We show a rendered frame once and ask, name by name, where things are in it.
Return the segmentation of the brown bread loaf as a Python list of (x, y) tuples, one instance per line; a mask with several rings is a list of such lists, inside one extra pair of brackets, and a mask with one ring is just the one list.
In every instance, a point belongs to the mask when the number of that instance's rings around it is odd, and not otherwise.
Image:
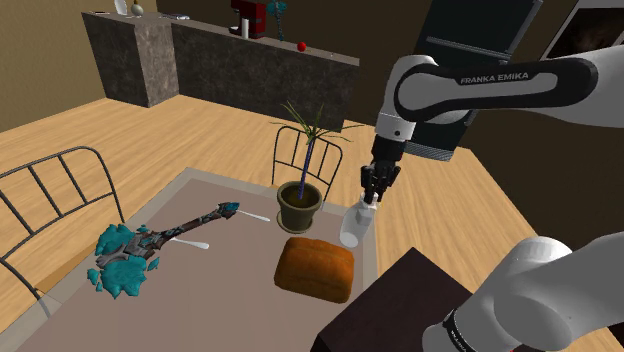
[(333, 303), (345, 303), (352, 291), (355, 259), (329, 242), (289, 238), (279, 257), (274, 284), (284, 290)]

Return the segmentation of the white spoon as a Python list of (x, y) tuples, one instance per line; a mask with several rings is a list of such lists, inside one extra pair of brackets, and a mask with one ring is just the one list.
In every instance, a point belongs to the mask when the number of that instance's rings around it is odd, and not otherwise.
[(190, 245), (190, 246), (193, 246), (193, 247), (196, 247), (196, 248), (200, 248), (200, 249), (204, 249), (204, 250), (209, 249), (209, 247), (210, 247), (210, 245), (208, 243), (205, 243), (205, 242), (196, 242), (196, 241), (182, 240), (182, 239), (179, 239), (177, 237), (173, 237), (172, 239), (170, 239), (170, 241), (183, 243), (183, 244)]
[(270, 220), (269, 218), (267, 218), (267, 217), (260, 216), (260, 215), (256, 215), (256, 214), (252, 214), (252, 213), (249, 213), (249, 212), (246, 212), (246, 211), (240, 210), (240, 209), (238, 209), (238, 210), (237, 210), (237, 213), (241, 213), (241, 214), (244, 214), (244, 215), (250, 216), (250, 217), (252, 217), (252, 218), (255, 218), (255, 219), (258, 219), (258, 220), (261, 220), (261, 221), (264, 221), (264, 222), (270, 222), (270, 221), (271, 221), (271, 220)]

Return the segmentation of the black metal chair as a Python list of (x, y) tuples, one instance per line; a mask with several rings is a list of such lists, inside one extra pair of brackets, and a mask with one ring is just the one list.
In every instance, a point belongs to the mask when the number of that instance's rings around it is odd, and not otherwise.
[(298, 183), (306, 174), (307, 183), (320, 186), (323, 201), (326, 201), (333, 188), (336, 176), (343, 161), (342, 148), (326, 138), (317, 139), (311, 147), (311, 155), (306, 166), (308, 155), (307, 136), (301, 129), (292, 126), (280, 126), (274, 138), (271, 160), (271, 184), (277, 185), (282, 167), (292, 170), (292, 178)]
[(37, 302), (47, 274), (39, 261), (50, 254), (55, 230), (92, 210), (123, 223), (117, 187), (104, 158), (89, 146), (75, 146), (0, 169), (0, 303), (11, 297)]

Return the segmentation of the grey dining table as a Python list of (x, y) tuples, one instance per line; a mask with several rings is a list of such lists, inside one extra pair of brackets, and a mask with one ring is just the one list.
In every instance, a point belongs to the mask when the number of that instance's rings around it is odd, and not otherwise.
[(188, 168), (129, 219), (162, 230), (223, 201), (238, 213), (166, 245), (136, 297), (97, 292), (86, 258), (4, 332), (0, 352), (310, 352), (341, 306), (278, 288), (287, 234), (272, 188)]

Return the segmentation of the green plant in olive pot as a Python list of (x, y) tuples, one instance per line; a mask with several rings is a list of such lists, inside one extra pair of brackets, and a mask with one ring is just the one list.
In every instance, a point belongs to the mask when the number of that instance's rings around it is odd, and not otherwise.
[[(323, 106), (321, 106), (315, 115), (312, 123), (305, 120), (294, 108), (291, 102), (287, 101), (283, 107), (299, 124), (299, 128), (287, 125), (283, 122), (275, 122), (280, 125), (276, 134), (273, 158), (271, 183), (275, 182), (276, 165), (281, 164), (297, 169), (300, 172), (299, 179), (296, 181), (288, 181), (281, 184), (276, 192), (279, 211), (277, 214), (278, 225), (286, 232), (291, 234), (303, 234), (307, 232), (313, 225), (314, 215), (324, 205), (327, 195), (342, 162), (343, 151), (340, 146), (329, 141), (329, 138), (338, 138), (350, 142), (350, 139), (344, 137), (341, 132), (345, 129), (353, 129), (363, 127), (363, 124), (352, 124), (349, 126), (339, 127), (338, 129), (327, 129), (319, 126)], [(289, 163), (277, 158), (277, 147), (281, 131), (291, 129), (297, 133), (295, 147)], [(310, 164), (314, 154), (317, 142), (325, 144), (325, 149), (315, 173), (310, 172)], [(339, 152), (339, 160), (334, 169), (334, 173), (329, 181), (321, 178), (320, 173), (323, 169), (327, 151), (329, 147), (335, 147)]]

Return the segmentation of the dark stone kitchen counter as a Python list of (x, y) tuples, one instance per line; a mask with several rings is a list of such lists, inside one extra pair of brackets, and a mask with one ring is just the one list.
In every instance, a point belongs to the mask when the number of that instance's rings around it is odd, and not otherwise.
[(107, 98), (152, 107), (176, 95), (288, 119), (291, 103), (322, 128), (348, 115), (356, 58), (273, 38), (244, 39), (195, 20), (82, 15)]

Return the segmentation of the dark robot stand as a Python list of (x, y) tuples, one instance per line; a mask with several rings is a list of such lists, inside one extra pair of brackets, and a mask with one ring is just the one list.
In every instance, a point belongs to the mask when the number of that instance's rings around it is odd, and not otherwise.
[(424, 330), (471, 296), (411, 248), (317, 334), (310, 352), (424, 352)]

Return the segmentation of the dark refrigerator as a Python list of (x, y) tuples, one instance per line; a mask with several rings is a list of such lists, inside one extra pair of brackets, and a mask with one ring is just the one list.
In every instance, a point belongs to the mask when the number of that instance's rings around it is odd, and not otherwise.
[[(504, 65), (543, 0), (432, 0), (414, 52), (442, 67)], [(450, 125), (420, 124), (406, 142), (409, 154), (448, 161), (474, 121), (469, 110)]]

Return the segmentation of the framed wall picture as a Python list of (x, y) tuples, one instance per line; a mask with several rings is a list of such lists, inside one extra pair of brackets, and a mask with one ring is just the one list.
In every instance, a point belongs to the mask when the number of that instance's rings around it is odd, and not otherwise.
[(578, 0), (540, 59), (624, 44), (624, 0)]

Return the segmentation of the teal fantasy axe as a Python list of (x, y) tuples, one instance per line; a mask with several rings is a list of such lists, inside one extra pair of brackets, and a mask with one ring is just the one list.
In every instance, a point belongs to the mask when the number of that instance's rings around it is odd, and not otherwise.
[(94, 255), (98, 269), (89, 269), (87, 278), (97, 292), (106, 290), (114, 299), (122, 292), (138, 296), (145, 273), (157, 269), (157, 251), (172, 239), (213, 220), (229, 219), (236, 214), (239, 202), (223, 202), (212, 212), (177, 227), (153, 231), (141, 225), (131, 231), (123, 224), (111, 224), (99, 237)]

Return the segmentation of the clear white bottle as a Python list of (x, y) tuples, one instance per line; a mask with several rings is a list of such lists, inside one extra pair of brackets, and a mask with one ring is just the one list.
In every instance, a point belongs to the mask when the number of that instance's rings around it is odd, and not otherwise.
[(341, 244), (348, 248), (357, 247), (373, 224), (378, 194), (374, 193), (371, 203), (366, 203), (364, 197), (365, 194), (362, 193), (360, 199), (348, 209), (343, 217), (339, 239)]

